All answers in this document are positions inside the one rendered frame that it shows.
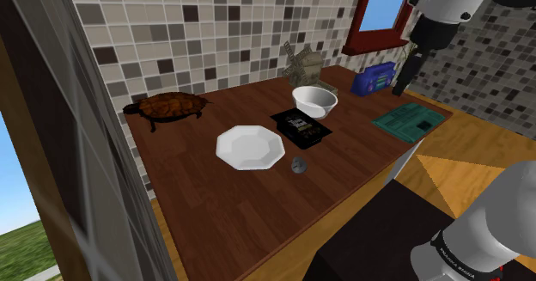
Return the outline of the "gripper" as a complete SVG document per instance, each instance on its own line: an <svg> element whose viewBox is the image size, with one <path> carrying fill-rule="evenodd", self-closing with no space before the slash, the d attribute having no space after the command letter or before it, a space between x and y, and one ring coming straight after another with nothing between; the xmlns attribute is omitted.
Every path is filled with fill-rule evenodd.
<svg viewBox="0 0 536 281"><path fill-rule="evenodd" d="M410 35L410 41L417 46L417 50L412 50L404 62L393 87L393 95L402 95L414 76L419 73L429 56L429 51L448 47L458 33L459 26L459 23L447 24L433 21L425 15L418 18Z"/></svg>

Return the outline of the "blue portable radio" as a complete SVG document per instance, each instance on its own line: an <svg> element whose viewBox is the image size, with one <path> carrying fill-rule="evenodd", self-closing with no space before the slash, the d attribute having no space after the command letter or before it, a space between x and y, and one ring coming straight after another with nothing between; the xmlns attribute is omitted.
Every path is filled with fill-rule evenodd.
<svg viewBox="0 0 536 281"><path fill-rule="evenodd" d="M365 96L387 88L396 74L394 62L385 62L367 67L364 72L355 75L350 92Z"/></svg>

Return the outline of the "green newspaper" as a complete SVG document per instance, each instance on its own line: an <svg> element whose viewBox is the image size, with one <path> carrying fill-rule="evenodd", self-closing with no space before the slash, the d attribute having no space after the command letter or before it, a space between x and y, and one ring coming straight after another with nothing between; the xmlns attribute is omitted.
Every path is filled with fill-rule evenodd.
<svg viewBox="0 0 536 281"><path fill-rule="evenodd" d="M444 119L442 114L410 102L373 119L372 123L398 139L413 144Z"/></svg>

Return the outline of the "red framed window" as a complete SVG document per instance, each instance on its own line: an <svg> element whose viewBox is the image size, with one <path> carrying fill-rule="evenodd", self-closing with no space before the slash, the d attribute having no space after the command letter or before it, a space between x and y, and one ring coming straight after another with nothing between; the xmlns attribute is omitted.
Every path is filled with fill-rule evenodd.
<svg viewBox="0 0 536 281"><path fill-rule="evenodd" d="M407 0L357 0L342 53L356 56L405 46L412 6Z"/></svg>

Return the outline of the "white bowl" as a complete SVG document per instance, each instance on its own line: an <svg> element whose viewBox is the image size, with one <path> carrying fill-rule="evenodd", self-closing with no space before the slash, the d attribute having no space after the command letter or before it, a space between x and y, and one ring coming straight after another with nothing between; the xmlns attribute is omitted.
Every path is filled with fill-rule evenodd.
<svg viewBox="0 0 536 281"><path fill-rule="evenodd" d="M301 86L292 91L295 107L309 117L323 119L338 104L338 97L323 88Z"/></svg>

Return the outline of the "beige windmill model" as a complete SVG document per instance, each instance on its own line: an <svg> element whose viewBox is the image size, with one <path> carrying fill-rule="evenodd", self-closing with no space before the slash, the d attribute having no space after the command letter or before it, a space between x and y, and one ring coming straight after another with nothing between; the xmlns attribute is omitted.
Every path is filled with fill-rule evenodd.
<svg viewBox="0 0 536 281"><path fill-rule="evenodd" d="M313 52L310 46L305 46L299 53L295 54L288 41L283 44L283 47L290 61L290 66L283 71L283 77L288 78L291 86L294 88L313 86L326 89L335 95L338 94L335 87L320 80L324 60L319 52Z"/></svg>

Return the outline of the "black flat box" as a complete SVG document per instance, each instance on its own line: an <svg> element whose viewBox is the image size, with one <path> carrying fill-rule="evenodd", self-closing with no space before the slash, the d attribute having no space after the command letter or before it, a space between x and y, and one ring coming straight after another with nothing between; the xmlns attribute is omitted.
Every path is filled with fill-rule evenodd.
<svg viewBox="0 0 536 281"><path fill-rule="evenodd" d="M273 114L271 118L277 123L277 129L302 150L312 147L332 133L298 108Z"/></svg>

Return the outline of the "small grey round object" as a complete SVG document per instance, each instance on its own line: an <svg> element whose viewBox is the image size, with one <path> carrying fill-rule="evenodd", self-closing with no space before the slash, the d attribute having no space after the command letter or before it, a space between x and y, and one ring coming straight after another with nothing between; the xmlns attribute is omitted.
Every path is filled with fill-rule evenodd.
<svg viewBox="0 0 536 281"><path fill-rule="evenodd" d="M299 156L294 157L291 162L291 169L296 174L302 174L304 173L308 168L307 163L305 160Z"/></svg>

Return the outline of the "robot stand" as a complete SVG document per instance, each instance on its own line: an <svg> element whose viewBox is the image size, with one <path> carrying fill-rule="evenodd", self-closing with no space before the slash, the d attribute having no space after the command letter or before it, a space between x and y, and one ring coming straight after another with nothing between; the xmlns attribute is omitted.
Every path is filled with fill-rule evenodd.
<svg viewBox="0 0 536 281"><path fill-rule="evenodd" d="M411 250L421 244L446 267L429 281L536 281L536 272L515 260L492 272L461 264L442 238L453 221L392 180L316 252L302 281L422 281L411 264Z"/></svg>

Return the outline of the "white octagonal plate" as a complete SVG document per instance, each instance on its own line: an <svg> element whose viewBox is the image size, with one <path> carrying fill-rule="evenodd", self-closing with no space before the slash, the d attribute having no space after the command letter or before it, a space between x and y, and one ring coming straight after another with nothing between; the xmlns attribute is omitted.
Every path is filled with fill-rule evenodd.
<svg viewBox="0 0 536 281"><path fill-rule="evenodd" d="M282 138L261 125L236 125L216 140L216 156L236 170L266 170L284 155Z"/></svg>

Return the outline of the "brown wooden table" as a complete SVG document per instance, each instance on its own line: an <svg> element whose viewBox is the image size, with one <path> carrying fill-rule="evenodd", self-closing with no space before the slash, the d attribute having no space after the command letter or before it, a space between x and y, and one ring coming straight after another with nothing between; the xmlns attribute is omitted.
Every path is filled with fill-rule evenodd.
<svg viewBox="0 0 536 281"><path fill-rule="evenodd" d="M239 171L216 156L217 137L236 125L276 127L271 116L293 107L284 78L208 94L202 116L156 125L127 123L189 281L238 281L395 162L411 145L372 120L413 101L383 89L350 92L354 72L334 65L322 76L338 90L324 119L332 131L302 150L285 141L271 168ZM308 165L291 169L294 157Z"/></svg>

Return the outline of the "brown turtle figure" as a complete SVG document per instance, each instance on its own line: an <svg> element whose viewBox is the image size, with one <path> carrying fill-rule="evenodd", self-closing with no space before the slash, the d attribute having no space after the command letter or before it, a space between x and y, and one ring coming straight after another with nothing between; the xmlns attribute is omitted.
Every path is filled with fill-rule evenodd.
<svg viewBox="0 0 536 281"><path fill-rule="evenodd" d="M185 92L166 92L142 98L123 108L123 114L138 114L147 119L150 131L155 132L156 123L170 123L195 115L202 116L202 110L211 101Z"/></svg>

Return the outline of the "grey framed glass door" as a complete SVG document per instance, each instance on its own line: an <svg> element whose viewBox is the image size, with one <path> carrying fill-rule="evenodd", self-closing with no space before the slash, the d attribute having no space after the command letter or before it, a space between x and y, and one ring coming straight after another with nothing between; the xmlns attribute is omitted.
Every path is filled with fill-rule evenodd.
<svg viewBox="0 0 536 281"><path fill-rule="evenodd" d="M82 261L64 281L178 281L72 0L0 0L0 38L48 168L33 198Z"/></svg>

